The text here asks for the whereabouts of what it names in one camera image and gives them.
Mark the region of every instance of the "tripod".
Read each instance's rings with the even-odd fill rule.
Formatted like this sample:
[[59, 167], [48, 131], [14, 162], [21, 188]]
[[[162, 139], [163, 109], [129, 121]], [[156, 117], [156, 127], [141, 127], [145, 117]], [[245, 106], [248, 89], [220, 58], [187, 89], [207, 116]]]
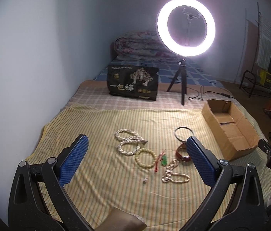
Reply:
[[187, 73], [186, 73], [186, 60], [182, 59], [178, 62], [178, 70], [175, 76], [172, 79], [172, 82], [167, 89], [167, 92], [170, 92], [173, 84], [175, 83], [178, 76], [181, 74], [181, 105], [185, 105], [185, 94], [187, 94]]

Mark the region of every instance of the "blue gripper pad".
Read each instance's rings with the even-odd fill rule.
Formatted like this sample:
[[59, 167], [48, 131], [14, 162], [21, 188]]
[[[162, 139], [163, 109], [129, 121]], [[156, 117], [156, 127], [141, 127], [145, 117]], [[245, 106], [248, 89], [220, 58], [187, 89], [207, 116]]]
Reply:
[[220, 171], [218, 159], [210, 150], [205, 149], [195, 136], [187, 139], [186, 147], [188, 155], [191, 157], [203, 182], [213, 187], [217, 182]]
[[83, 135], [75, 146], [70, 146], [72, 151], [60, 167], [59, 184], [64, 186], [70, 183], [84, 155], [88, 150], [88, 137]]

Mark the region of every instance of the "glowing white ring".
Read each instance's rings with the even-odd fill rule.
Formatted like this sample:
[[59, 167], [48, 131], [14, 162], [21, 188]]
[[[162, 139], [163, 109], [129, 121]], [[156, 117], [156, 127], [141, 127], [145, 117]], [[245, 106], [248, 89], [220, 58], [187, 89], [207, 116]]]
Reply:
[[[197, 47], [181, 46], [170, 36], [167, 21], [171, 12], [179, 6], [190, 6], [201, 13], [207, 24], [207, 34], [204, 41]], [[172, 0], [165, 4], [157, 17], [157, 31], [162, 42], [174, 53], [188, 57], [204, 53], [212, 45], [215, 37], [215, 23], [209, 10], [196, 0]]]

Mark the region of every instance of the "yellow striped sheet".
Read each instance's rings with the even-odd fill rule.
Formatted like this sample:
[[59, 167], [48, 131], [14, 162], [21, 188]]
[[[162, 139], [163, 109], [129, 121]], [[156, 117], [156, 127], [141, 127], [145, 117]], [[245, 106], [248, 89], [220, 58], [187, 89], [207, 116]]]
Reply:
[[[262, 135], [257, 123], [250, 122]], [[114, 133], [119, 129], [132, 129], [148, 140], [145, 147], [156, 154], [166, 150], [168, 160], [175, 158], [180, 145], [173, 135], [174, 129], [187, 126], [195, 136], [210, 149], [217, 158], [222, 158], [215, 138], [205, 122], [201, 110], [98, 110], [74, 104], [59, 113], [44, 128], [44, 134], [35, 152], [27, 158], [30, 164], [43, 163], [48, 157], [57, 156], [63, 148], [70, 146], [80, 134], [89, 137], [89, 150], [76, 171], [71, 183], [65, 189], [85, 219], [92, 227], [99, 226], [112, 207], [145, 218], [146, 230], [179, 230], [199, 207], [210, 190], [201, 180], [193, 163], [180, 164], [174, 171], [190, 176], [189, 183], [163, 183], [164, 168], [155, 173], [153, 169], [139, 168], [134, 157], [124, 156], [117, 151], [119, 141]], [[186, 139], [187, 132], [180, 133]], [[123, 146], [132, 150], [135, 146]], [[141, 154], [141, 162], [150, 164], [150, 155]], [[253, 162], [263, 186], [264, 197], [269, 194], [271, 170], [265, 167], [265, 154], [256, 149], [252, 154], [240, 158], [234, 164], [246, 165]], [[222, 216], [230, 199], [233, 187], [215, 217]], [[59, 218], [41, 183], [41, 191], [50, 213]]]

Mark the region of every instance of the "black bag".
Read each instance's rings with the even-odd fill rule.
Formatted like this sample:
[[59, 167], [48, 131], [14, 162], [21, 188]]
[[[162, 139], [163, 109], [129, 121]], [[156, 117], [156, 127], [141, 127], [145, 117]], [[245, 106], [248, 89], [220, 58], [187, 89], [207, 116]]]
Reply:
[[111, 95], [156, 100], [159, 69], [134, 65], [108, 65], [107, 85]]

